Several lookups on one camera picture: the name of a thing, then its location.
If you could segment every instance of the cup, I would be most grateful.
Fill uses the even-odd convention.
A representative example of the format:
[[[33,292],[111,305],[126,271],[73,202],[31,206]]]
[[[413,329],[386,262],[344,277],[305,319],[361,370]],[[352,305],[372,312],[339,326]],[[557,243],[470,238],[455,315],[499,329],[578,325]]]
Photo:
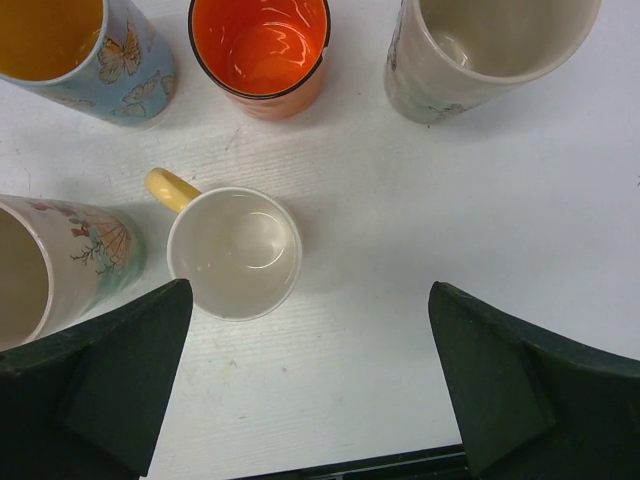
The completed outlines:
[[[147,251],[126,215],[0,195],[0,351],[65,327],[131,285]]]
[[[420,123],[470,110],[566,62],[601,0],[403,0],[384,84]]]
[[[286,207],[248,188],[201,193],[156,168],[149,192],[178,213],[167,263],[173,278],[191,282],[195,305],[221,320],[262,317],[293,291],[302,264],[302,240]]]
[[[133,125],[175,89],[166,40],[129,0],[4,2],[0,78],[94,117]]]
[[[278,120],[313,103],[325,76],[326,0],[191,0],[202,69],[245,113]]]

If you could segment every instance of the wooden table surface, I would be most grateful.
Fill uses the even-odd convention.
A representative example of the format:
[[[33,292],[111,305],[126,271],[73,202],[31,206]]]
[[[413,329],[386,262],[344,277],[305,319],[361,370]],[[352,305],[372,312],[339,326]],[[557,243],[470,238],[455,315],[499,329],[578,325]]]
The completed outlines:
[[[459,442],[427,317],[436,280],[640,359],[640,3],[604,2],[558,71],[431,128],[382,88],[399,3],[332,0],[323,93],[279,123],[243,115],[200,70],[187,0],[137,1],[180,71],[158,122],[115,127],[0,85],[0,191],[117,204],[147,234],[143,281],[104,309],[168,280],[174,215],[143,188],[155,166],[263,190],[302,226],[302,276],[279,310],[194,315],[151,480]]]

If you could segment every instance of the black plastic part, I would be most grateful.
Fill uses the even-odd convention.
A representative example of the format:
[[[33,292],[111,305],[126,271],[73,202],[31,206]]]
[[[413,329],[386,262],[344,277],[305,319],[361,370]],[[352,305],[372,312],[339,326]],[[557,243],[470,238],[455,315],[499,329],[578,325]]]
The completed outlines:
[[[640,478],[640,362],[507,315],[447,284],[433,286],[429,315],[474,475]]]
[[[473,480],[462,445],[242,480]]]
[[[191,320],[186,280],[0,353],[0,479],[148,473]]]

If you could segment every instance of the white ceramic cup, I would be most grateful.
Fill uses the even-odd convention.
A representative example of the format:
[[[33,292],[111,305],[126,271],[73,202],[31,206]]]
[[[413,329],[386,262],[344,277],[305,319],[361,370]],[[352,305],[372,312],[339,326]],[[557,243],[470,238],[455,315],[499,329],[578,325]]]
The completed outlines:
[[[0,351],[49,335],[137,280],[146,247],[126,215],[0,195]]]
[[[385,68],[393,107],[420,123],[536,80],[582,45],[601,0],[403,0]]]
[[[302,240],[280,202],[248,188],[201,193],[160,168],[149,192],[177,212],[167,245],[174,278],[191,282],[196,307],[227,321],[253,320],[284,302],[302,264]]]

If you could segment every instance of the yellow mug handle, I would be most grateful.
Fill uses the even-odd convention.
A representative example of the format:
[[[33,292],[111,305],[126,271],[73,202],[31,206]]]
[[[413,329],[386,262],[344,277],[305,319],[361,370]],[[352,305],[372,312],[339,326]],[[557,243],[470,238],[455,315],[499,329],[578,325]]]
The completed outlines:
[[[202,193],[164,168],[151,170],[144,180],[144,185],[156,200],[176,213],[182,212]]]

